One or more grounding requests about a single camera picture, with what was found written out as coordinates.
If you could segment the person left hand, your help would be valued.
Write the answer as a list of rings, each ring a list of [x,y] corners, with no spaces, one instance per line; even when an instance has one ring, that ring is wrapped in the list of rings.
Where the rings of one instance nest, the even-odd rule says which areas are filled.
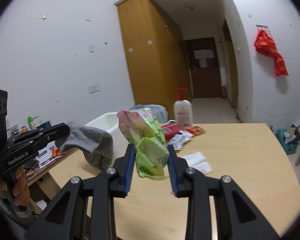
[[[28,206],[30,204],[30,191],[26,183],[26,176],[23,167],[19,167],[15,171],[15,185],[13,188],[14,203],[16,206]],[[0,179],[0,197],[5,198],[4,191],[7,190],[6,183]]]

